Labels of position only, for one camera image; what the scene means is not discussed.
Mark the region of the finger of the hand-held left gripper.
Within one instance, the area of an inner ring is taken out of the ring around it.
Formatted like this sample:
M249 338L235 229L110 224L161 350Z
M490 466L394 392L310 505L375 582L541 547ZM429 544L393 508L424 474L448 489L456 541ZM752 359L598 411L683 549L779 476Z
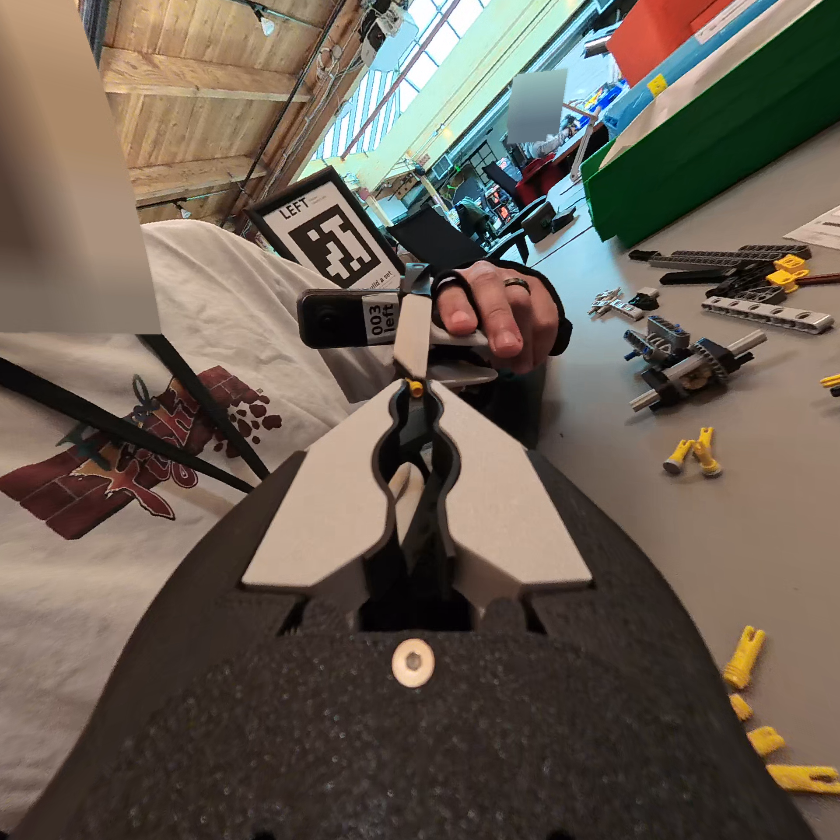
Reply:
M435 363L427 368L427 380L448 389L466 389L494 382L498 372L492 367L472 363Z
M401 302L393 363L398 374L413 381L423 381L427 376L432 310L431 297L426 295L410 293Z

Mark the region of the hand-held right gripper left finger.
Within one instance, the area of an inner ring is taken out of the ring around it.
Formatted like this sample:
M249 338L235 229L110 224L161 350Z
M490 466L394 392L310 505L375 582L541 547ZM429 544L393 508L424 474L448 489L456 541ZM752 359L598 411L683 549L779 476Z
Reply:
M367 564L395 527L377 457L399 428L406 387L389 384L308 448L242 576L244 588L323 599L342 613L373 595Z

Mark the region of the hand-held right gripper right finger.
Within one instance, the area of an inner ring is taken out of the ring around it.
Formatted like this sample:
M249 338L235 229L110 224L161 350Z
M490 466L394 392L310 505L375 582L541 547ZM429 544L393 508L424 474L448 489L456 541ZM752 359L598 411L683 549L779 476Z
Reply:
M448 472L438 516L454 588L483 613L501 598L588 587L592 572L528 450L445 385L427 386L436 467Z

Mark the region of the pile of yellow lego pins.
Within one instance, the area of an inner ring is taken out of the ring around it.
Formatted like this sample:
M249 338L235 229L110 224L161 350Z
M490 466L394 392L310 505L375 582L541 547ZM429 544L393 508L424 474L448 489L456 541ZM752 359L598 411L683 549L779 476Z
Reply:
M733 654L721 672L723 683L728 690L730 708L741 724L753 719L753 709L745 697L745 692L752 683L753 672L760 660L766 638L763 630L750 625L744 627ZM752 749L764 762L764 768L772 781L783 792L838 799L838 769L830 766L767 763L767 759L786 748L784 738L770 726L749 729L746 736Z

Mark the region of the small light grey lego assembly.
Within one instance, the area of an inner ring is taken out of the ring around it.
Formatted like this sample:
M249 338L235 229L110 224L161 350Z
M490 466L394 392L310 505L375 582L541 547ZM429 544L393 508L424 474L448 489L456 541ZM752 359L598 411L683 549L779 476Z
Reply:
M596 319L609 312L617 313L631 322L638 322L647 317L645 310L622 299L620 288L607 290L595 296L587 315Z

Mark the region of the lego gear axle assembly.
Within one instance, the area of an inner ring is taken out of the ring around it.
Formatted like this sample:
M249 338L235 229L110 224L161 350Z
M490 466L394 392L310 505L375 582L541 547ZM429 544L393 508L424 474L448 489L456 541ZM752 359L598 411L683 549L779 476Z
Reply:
M647 390L630 403L633 412L640 413L676 406L710 386L724 386L753 360L753 350L767 335L756 330L722 345L707 338L693 340L678 325L650 316L645 332L628 329L623 338L631 347L625 361L638 358L645 362L640 375Z

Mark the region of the bundle of black lego beams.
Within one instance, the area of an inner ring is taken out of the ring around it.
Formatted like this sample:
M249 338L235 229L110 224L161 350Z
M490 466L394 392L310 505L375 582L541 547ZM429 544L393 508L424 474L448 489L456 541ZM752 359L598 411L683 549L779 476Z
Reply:
M707 286L706 297L756 303L785 303L801 287L836 286L838 273L814 275L808 245L747 245L734 251L678 250L662 254L634 249L633 261L668 269L659 283L670 286Z

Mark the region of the light grey lego beam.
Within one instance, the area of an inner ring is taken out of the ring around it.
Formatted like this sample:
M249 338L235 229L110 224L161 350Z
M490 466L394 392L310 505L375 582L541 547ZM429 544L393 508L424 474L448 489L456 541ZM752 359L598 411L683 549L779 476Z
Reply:
M708 313L735 319L749 320L779 329L799 333L821 335L835 325L832 315L814 311L790 308L778 303L762 303L726 297L710 297L701 304Z

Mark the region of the person's left hand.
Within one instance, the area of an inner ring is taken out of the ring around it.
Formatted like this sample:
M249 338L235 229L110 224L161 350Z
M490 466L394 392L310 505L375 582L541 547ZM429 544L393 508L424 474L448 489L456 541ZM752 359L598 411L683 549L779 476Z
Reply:
M486 336L492 365L525 375L565 338L565 313L550 283L524 266L478 260L455 270L435 301L443 328L457 337Z

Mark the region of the black office chair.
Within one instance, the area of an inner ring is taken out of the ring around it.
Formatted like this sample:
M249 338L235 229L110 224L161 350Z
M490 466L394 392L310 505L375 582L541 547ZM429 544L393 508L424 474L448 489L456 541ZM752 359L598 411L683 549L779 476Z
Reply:
M519 230L503 236L486 250L430 206L387 227L386 232L411 256L416 257L417 261L438 269L454 269L480 260L504 259L513 249L518 252L518 257L513 261L526 265L529 259L529 247L524 231Z

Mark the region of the green storage bin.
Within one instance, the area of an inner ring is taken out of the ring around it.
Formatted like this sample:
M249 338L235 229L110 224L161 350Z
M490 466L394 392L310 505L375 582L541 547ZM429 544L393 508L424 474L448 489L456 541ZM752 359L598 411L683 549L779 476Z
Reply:
M839 2L776 2L584 165L602 241L633 246L838 122Z

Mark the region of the light blue box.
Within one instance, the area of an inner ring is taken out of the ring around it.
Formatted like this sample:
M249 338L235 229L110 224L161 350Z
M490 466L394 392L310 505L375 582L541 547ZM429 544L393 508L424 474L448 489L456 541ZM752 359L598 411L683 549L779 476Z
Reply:
M723 28L709 32L701 30L688 38L638 84L620 95L601 117L609 139L616 139L660 93L724 45L740 27L732 21Z

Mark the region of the white printed paper sheet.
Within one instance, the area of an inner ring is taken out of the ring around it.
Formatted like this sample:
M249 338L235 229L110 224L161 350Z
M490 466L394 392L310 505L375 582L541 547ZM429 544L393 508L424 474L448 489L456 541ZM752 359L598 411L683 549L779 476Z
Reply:
M839 250L839 206L832 208L788 234L784 238L794 242Z

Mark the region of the red orange box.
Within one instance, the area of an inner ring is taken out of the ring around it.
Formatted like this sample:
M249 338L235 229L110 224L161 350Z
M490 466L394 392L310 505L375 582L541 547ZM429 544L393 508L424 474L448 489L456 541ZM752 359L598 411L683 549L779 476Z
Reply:
M725 44L772 2L639 1L607 41L630 87L658 73L672 81Z

